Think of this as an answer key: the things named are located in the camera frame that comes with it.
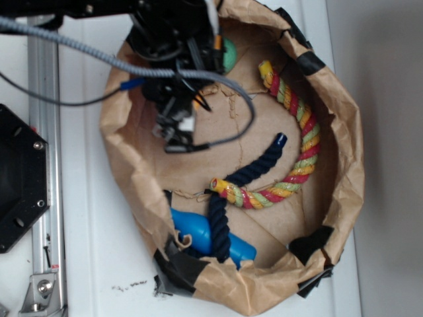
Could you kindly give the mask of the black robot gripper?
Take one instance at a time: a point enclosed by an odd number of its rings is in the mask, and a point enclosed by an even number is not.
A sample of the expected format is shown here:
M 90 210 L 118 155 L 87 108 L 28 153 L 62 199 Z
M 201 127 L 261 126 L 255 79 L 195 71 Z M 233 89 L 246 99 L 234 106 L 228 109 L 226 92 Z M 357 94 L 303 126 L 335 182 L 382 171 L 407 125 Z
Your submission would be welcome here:
M 147 79 L 142 94 L 156 105 L 153 133 L 165 140 L 168 153 L 208 149 L 195 145 L 195 105 L 210 106 L 200 91 L 212 80 L 188 79 L 181 71 L 222 74 L 223 39 L 213 1 L 139 1 L 131 15 L 128 36 L 132 50 L 154 69 L 170 69 L 170 78 Z

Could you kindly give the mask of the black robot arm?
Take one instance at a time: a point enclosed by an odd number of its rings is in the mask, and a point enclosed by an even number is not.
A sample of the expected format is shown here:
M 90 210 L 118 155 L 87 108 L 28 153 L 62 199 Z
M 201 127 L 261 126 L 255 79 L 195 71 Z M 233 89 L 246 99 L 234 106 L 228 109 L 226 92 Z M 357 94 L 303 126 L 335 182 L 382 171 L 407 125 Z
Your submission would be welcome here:
M 128 15 L 128 43 L 150 68 L 131 66 L 94 48 L 58 35 L 65 17 Z M 2 1 L 1 32 L 37 36 L 87 53 L 132 75 L 120 90 L 141 88 L 157 106 L 155 129 L 168 153 L 210 148 L 195 145 L 181 123 L 195 105 L 208 108 L 200 90 L 222 80 L 224 48 L 213 1 Z

